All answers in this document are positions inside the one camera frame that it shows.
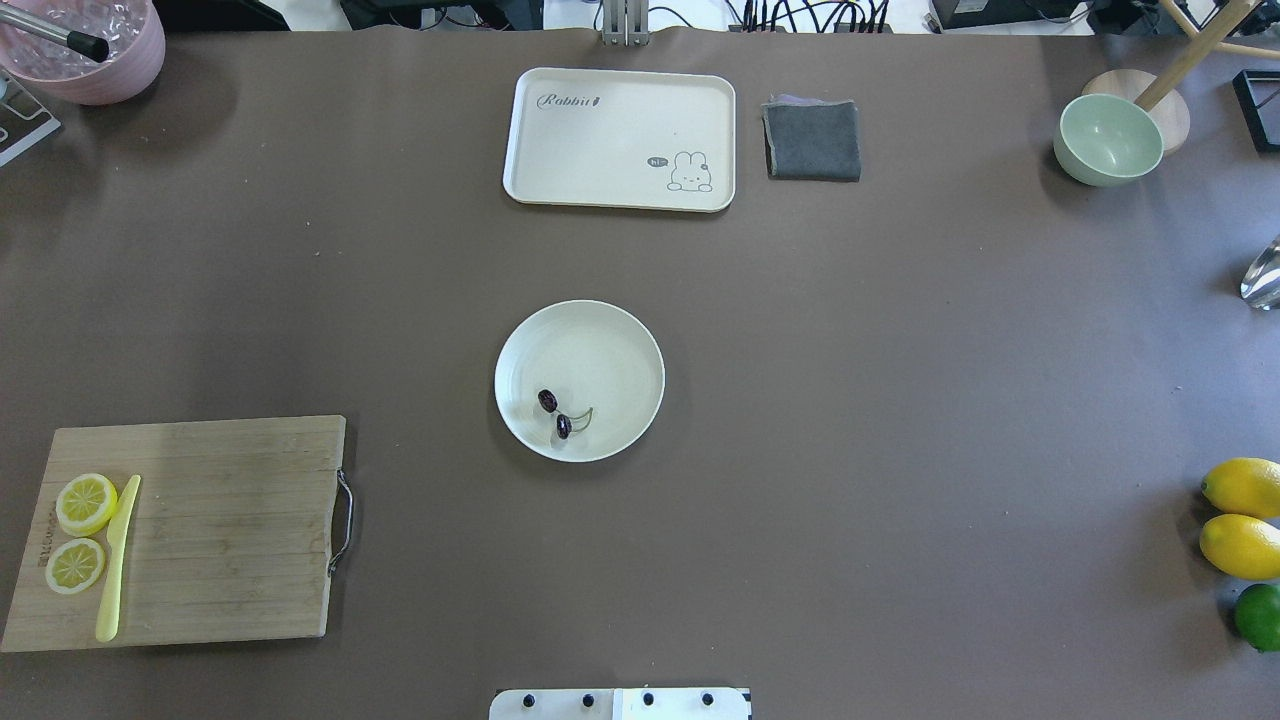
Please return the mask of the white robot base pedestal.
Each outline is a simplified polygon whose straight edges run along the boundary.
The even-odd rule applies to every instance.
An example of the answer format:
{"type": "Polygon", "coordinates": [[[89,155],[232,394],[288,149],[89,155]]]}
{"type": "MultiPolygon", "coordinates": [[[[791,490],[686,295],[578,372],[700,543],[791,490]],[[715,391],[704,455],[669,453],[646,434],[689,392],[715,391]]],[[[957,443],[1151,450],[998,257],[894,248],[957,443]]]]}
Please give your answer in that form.
{"type": "Polygon", "coordinates": [[[751,719],[750,692],[733,687],[508,689],[489,719],[751,719]]]}

